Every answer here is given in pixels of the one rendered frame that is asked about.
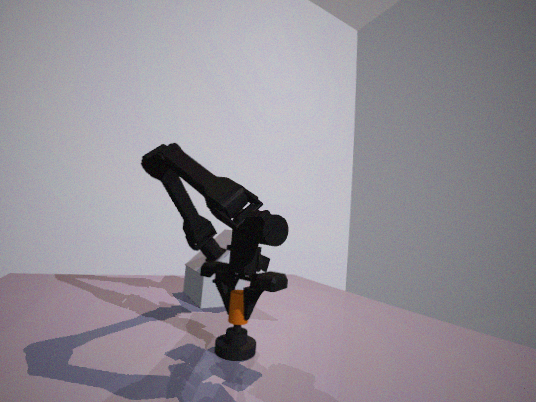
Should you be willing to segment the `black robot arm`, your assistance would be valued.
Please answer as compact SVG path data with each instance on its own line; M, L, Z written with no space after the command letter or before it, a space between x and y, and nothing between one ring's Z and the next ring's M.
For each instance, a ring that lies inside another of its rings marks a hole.
M212 215L232 229L231 240L280 246L287 239L285 218L268 210L259 211L263 203L256 195L228 177L215 176L178 144L158 146L143 156L141 164L146 173L161 181L184 220L188 245L194 251L201 250L206 261L215 262L226 249L214 240L216 230L211 221L197 213L180 177L204 197ZM242 209L248 202L251 204Z

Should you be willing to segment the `black round pedestal with shaft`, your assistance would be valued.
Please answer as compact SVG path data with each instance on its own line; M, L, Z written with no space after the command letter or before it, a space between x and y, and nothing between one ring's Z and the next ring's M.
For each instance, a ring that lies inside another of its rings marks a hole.
M215 339L215 352L225 360L244 361L255 355L256 341L247 335L247 329L234 325L226 329L226 334Z

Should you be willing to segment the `orange knob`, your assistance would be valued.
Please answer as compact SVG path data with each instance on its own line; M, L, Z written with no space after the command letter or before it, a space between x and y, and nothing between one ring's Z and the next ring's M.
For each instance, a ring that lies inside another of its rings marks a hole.
M243 290L230 291L229 323L233 325L245 325L243 313Z

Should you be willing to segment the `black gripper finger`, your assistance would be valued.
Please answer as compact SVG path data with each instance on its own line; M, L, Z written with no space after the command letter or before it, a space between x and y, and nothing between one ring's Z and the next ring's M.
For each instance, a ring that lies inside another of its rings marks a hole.
M260 295L264 290L252 288L250 286L243 288L243 313L244 320L248 320Z
M219 293L222 297L223 303L229 315L230 310L230 291L235 290L235 286L238 282L238 278L233 278L233 280L219 281L213 279L213 283L216 284Z

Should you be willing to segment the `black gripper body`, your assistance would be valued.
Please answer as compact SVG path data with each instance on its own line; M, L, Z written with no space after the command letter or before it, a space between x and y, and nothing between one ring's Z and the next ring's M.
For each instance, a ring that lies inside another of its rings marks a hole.
M250 287L268 292L287 288L288 278L285 274L275 272L256 274L257 256L262 248L258 245L258 243L253 242L231 240L231 245L227 245L226 248L230 251L229 264L204 262L200 275L212 277L215 273L215 280L219 281L233 280L233 277L243 279L250 281Z

